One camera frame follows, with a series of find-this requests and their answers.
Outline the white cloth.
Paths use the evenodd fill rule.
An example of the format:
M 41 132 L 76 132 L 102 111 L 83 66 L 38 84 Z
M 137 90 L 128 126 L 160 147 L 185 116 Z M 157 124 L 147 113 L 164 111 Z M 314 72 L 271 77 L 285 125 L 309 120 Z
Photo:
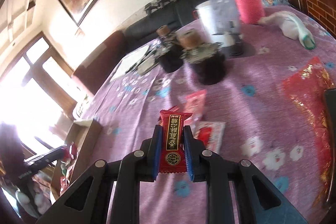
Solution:
M 278 26 L 284 36 L 298 40 L 306 50 L 313 50 L 316 47 L 312 33 L 305 27 L 303 21 L 292 12 L 278 11 L 260 18 L 257 23 L 261 26 Z

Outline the black jar with cork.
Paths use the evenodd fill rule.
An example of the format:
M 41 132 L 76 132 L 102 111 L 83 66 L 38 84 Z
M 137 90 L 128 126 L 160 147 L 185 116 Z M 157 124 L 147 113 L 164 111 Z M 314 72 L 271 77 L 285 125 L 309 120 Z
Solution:
M 155 60 L 166 73 L 173 73 L 183 65 L 183 47 L 168 25 L 161 26 L 156 32 L 159 36 L 159 46 Z
M 221 82 L 226 74 L 221 43 L 206 42 L 193 28 L 178 35 L 177 38 L 183 47 L 181 58 L 195 72 L 198 81 L 203 85 Z

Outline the white plastic container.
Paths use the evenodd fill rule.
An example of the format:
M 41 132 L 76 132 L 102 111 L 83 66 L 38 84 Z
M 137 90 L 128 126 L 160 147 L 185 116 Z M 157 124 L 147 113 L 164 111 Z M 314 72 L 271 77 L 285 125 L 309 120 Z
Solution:
M 221 43 L 222 47 L 231 47 L 234 45 L 235 42 L 229 34 L 217 30 L 211 1 L 203 2 L 197 5 L 195 9 L 210 42 Z

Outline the purple floral tablecloth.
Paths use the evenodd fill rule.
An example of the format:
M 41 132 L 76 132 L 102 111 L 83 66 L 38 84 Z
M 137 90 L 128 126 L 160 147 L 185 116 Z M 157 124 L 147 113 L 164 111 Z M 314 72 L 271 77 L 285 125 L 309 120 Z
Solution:
M 319 223 L 327 210 L 324 200 L 313 204 L 323 187 L 314 133 L 282 81 L 317 56 L 335 84 L 335 38 L 315 19 L 298 17 L 312 33 L 315 49 L 306 50 L 276 26 L 243 25 L 252 55 L 227 60 L 224 79 L 211 86 L 202 85 L 188 65 L 171 74 L 156 67 L 143 76 L 107 79 L 83 115 L 102 125 L 91 160 L 116 161 L 139 149 L 161 110 L 183 108 L 189 94 L 206 89 L 202 119 L 226 123 L 219 155 L 252 161 L 309 223 Z

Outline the white red sachet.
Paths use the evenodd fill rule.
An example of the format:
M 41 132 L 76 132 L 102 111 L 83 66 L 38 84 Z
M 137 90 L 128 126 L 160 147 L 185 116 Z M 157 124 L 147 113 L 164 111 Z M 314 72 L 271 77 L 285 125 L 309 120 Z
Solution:
M 207 150 L 211 150 L 219 154 L 222 146 L 225 122 L 199 122 L 193 136 L 199 139 L 205 145 Z

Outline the white paper notebook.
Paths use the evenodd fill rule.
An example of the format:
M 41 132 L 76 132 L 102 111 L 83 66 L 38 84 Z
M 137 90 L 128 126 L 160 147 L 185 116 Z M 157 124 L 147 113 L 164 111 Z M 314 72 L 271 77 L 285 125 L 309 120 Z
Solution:
M 149 48 L 150 44 L 146 44 L 124 56 L 112 71 L 109 81 L 111 82 L 126 74 L 134 64 L 137 64 L 141 60 Z

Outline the wooden glass door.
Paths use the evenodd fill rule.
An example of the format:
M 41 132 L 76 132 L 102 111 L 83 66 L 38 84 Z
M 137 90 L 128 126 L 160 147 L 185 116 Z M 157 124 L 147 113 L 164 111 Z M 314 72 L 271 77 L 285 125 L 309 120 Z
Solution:
M 64 143 L 77 104 L 73 71 L 41 32 L 1 75 L 1 122 L 15 126 L 30 152 Z

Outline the black smartphone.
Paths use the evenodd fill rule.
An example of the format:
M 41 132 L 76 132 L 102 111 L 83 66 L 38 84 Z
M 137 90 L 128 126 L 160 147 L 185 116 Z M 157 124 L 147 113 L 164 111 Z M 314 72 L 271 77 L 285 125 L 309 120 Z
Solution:
M 327 89 L 323 94 L 323 101 L 325 104 L 325 112 L 328 130 L 330 133 L 331 147 L 335 149 L 335 103 L 336 103 L 336 90 L 335 88 Z

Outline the cardboard box tray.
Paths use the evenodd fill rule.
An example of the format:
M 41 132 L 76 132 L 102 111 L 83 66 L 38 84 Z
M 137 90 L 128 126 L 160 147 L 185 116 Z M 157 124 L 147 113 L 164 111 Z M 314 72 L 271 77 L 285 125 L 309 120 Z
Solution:
M 64 141 L 71 154 L 68 165 L 58 160 L 54 168 L 50 185 L 52 203 L 86 170 L 101 130 L 102 125 L 93 119 L 73 122 Z

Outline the red gold foil envelope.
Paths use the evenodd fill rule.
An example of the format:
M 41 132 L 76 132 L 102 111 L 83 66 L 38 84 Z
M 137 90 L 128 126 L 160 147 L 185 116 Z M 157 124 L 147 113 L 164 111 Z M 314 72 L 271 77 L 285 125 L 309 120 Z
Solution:
M 282 87 L 285 95 L 307 119 L 314 133 L 319 178 L 323 184 L 321 192 L 313 203 L 316 205 L 327 197 L 331 183 L 333 156 L 323 94 L 327 89 L 334 88 L 335 84 L 322 61 L 315 56 L 297 73 L 284 79 Z

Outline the grey phone stand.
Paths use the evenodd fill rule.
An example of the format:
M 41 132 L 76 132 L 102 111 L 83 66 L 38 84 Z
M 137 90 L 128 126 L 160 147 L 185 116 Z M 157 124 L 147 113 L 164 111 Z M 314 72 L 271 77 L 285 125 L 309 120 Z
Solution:
M 220 43 L 229 56 L 243 53 L 240 14 L 235 0 L 210 0 L 215 32 L 213 42 Z

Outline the near black jar with cork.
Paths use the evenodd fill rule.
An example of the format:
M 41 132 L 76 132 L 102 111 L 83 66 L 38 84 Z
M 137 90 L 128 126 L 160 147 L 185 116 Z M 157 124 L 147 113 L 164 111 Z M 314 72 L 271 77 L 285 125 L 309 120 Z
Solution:
M 177 38 L 183 47 L 181 58 L 195 72 L 198 81 L 203 85 L 221 82 L 226 74 L 221 43 L 206 42 L 193 28 L 178 35 Z

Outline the long red black-label snack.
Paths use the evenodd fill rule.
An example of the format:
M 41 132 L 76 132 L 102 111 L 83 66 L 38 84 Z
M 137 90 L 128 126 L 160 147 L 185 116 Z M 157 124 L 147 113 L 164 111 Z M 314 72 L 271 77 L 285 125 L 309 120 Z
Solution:
M 185 152 L 183 150 L 183 127 L 191 113 L 180 113 L 161 110 L 162 149 L 160 158 L 160 173 L 187 172 Z

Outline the pink cartoon snack packet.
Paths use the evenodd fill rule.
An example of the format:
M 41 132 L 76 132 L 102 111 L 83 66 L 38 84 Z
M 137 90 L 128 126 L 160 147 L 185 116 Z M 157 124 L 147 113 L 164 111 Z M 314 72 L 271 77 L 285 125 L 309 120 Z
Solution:
M 186 97 L 183 111 L 192 115 L 187 119 L 190 122 L 202 118 L 205 109 L 207 91 L 205 89 L 194 92 Z

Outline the far black jar with cork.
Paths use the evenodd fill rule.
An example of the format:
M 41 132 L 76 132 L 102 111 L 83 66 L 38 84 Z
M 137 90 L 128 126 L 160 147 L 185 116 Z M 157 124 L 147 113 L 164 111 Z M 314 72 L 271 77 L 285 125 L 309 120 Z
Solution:
M 173 73 L 183 65 L 183 47 L 168 25 L 161 26 L 156 32 L 159 36 L 159 46 L 155 60 L 166 73 Z

